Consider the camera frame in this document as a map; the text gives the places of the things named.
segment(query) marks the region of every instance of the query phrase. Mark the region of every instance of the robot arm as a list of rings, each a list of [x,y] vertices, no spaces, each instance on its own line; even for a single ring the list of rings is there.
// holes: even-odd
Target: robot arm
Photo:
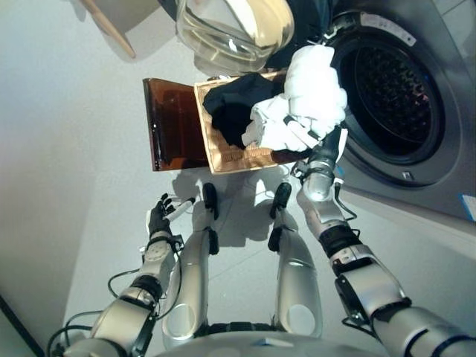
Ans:
[[[193,204],[193,199],[177,210],[164,195],[150,212],[149,243],[143,264],[132,284],[106,308],[96,320],[90,338],[78,341],[65,351],[66,357],[144,356],[157,321],[158,300],[169,286],[173,257],[183,246],[180,236],[173,236],[170,220]]]
[[[342,215],[333,194],[338,188],[333,170],[339,136],[337,128],[293,173],[303,184],[297,202],[335,273],[346,324],[360,330],[367,327],[391,356],[473,356],[476,340],[431,312],[411,307],[398,280]]]

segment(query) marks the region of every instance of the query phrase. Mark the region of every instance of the white towel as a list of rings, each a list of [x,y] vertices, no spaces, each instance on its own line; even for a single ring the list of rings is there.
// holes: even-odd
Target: white towel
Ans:
[[[283,94],[256,103],[251,109],[251,123],[242,134],[243,145],[248,146],[255,142],[259,147],[273,150],[307,149],[307,145],[285,125],[283,119],[288,115],[288,111],[288,100]]]
[[[289,114],[319,138],[325,138],[345,119],[347,93],[330,67],[334,49],[322,45],[301,48],[292,57],[284,94]]]

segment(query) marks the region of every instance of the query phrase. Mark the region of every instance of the cable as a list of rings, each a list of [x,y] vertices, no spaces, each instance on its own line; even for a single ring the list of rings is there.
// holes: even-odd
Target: cable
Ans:
[[[334,188],[334,197],[335,201],[343,210],[345,210],[348,214],[351,215],[350,218],[346,218],[346,221],[352,221],[353,219],[357,218],[357,214],[355,214],[353,211],[351,211],[340,199],[339,199],[339,192],[341,191],[341,185],[338,184],[337,182],[335,183],[335,188]]]
[[[360,237],[360,229],[357,229],[357,228],[352,229],[352,232],[354,232],[354,234],[357,236],[357,238]]]
[[[76,315],[73,315],[69,318],[68,321],[66,321],[66,324],[65,324],[65,327],[68,327],[69,324],[77,319],[77,318],[80,318],[81,316],[89,316],[89,315],[99,315],[101,312],[103,312],[103,310],[95,310],[95,311],[86,311],[86,312],[80,312],[79,314],[76,314]],[[69,346],[71,346],[70,344],[70,341],[69,341],[69,336],[68,336],[68,330],[65,331],[65,340],[66,340],[66,344]]]
[[[109,292],[112,294],[112,296],[114,296],[115,298],[118,297],[119,295],[116,294],[116,292],[112,289],[112,286],[111,286],[111,283],[114,279],[118,278],[118,277],[122,277],[124,275],[128,275],[128,274],[134,274],[134,273],[137,273],[139,271],[139,268],[137,269],[134,269],[134,270],[127,270],[127,271],[123,271],[121,273],[118,273],[116,275],[112,275],[109,280],[107,280],[107,289],[109,290]]]
[[[71,326],[63,327],[62,329],[57,330],[50,337],[50,339],[48,340],[48,344],[46,345],[46,356],[47,357],[51,357],[51,346],[53,345],[53,342],[56,339],[56,337],[58,337],[59,335],[61,335],[64,332],[72,330],[72,329],[82,329],[82,330],[85,330],[85,331],[91,331],[90,326],[84,326],[84,325],[71,325]]]
[[[178,272],[179,272],[179,278],[178,278],[178,289],[177,289],[177,294],[175,296],[175,298],[173,299],[173,303],[172,303],[172,306],[162,315],[159,315],[158,317],[155,318],[156,321],[159,321],[161,320],[162,318],[164,318],[165,316],[169,315],[169,313],[173,310],[173,308],[176,306],[177,304],[177,300],[179,298],[179,294],[180,294],[180,290],[181,290],[181,258],[180,258],[180,255],[179,253],[176,252],[176,255],[177,255],[177,261],[178,261]]]
[[[368,329],[365,329],[363,327],[360,327],[360,326],[357,326],[355,324],[352,324],[350,323],[350,321],[352,321],[350,318],[345,318],[344,320],[341,321],[341,323],[344,325],[344,326],[347,326],[347,327],[351,327],[353,329],[356,329],[360,332],[363,332],[363,333],[366,333],[368,334],[369,336],[372,336],[373,338],[376,338],[376,335],[375,333],[373,333],[372,331],[368,330]]]

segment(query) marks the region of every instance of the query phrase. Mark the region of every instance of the black garment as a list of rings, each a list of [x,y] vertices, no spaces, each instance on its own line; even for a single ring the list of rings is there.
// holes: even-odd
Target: black garment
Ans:
[[[222,132],[226,142],[245,149],[241,135],[251,122],[251,108],[282,91],[282,83],[273,83],[258,73],[251,73],[211,89],[203,100],[203,106],[212,116],[213,128]]]
[[[266,68],[289,67],[298,49],[319,42],[332,22],[332,10],[337,0],[287,0],[295,19],[295,32],[289,43],[273,54]]]

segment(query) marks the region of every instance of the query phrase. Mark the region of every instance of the white sticker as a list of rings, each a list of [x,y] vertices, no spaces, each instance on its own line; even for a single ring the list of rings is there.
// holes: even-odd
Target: white sticker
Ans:
[[[386,31],[392,35],[401,39],[408,46],[413,46],[417,39],[415,39],[409,32],[398,26],[395,22],[392,22],[379,15],[373,15],[372,13],[361,13],[360,23],[362,26],[368,26],[369,28],[378,28],[379,30]]]
[[[476,221],[476,197],[461,195],[464,208],[473,221]]]

